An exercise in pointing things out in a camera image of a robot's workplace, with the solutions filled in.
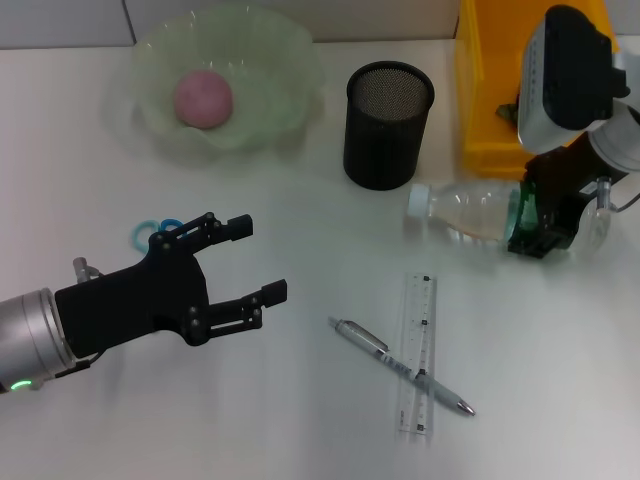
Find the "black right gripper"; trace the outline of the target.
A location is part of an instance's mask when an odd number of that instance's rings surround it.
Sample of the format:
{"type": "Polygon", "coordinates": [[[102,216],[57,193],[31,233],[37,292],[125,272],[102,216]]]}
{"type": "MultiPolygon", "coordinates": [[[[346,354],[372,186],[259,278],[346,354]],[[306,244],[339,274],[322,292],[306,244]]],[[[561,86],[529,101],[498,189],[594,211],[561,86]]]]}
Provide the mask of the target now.
{"type": "Polygon", "coordinates": [[[553,250],[568,249],[584,209],[595,198],[587,187],[601,177],[615,184],[626,176],[600,157],[589,137],[536,156],[526,163],[522,182],[534,187],[538,224],[520,221],[507,250],[542,259],[553,250]]]}

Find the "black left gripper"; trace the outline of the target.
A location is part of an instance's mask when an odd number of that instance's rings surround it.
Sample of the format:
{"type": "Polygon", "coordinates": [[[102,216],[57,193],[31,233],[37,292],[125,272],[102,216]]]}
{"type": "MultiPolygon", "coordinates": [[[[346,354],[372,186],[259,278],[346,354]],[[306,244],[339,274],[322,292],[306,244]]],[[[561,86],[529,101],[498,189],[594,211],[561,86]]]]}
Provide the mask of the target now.
{"type": "Polygon", "coordinates": [[[160,330],[181,331],[188,316],[188,344],[260,329],[263,310],[287,300],[282,279],[240,299],[204,306],[208,294],[195,254],[253,235],[245,214],[226,223],[212,212],[150,240],[136,265],[54,294],[72,353],[87,357],[160,330]]]}

